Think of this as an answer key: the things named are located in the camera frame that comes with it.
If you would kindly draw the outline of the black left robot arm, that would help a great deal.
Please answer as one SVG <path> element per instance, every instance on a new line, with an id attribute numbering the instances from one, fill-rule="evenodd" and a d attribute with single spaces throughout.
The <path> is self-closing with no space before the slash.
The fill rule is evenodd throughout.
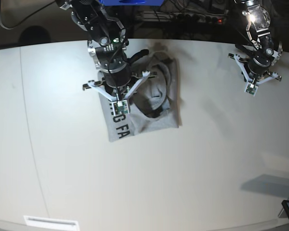
<path id="1" fill-rule="evenodd" d="M 261 84 L 272 79 L 281 81 L 282 77 L 279 74 L 269 70 L 280 60 L 283 52 L 282 42 L 275 42 L 271 35 L 269 12 L 258 0 L 236 0 L 235 3 L 240 6 L 241 13 L 247 20 L 246 34 L 253 47 L 253 50 L 249 50 L 237 44 L 236 48 L 247 57 L 232 55 L 241 68 L 245 81 L 252 84 Z"/>

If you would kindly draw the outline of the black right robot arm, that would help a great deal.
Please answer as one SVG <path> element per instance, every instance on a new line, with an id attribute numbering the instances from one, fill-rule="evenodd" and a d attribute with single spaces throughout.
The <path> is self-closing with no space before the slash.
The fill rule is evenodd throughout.
<path id="1" fill-rule="evenodd" d="M 105 84 L 122 99 L 122 88 L 131 80 L 125 54 L 127 29 L 123 23 L 108 14 L 106 6 L 97 0 L 57 0 L 56 4 L 62 10 L 71 10 L 73 22 L 88 32 L 88 52 L 95 67 L 104 74 Z"/>

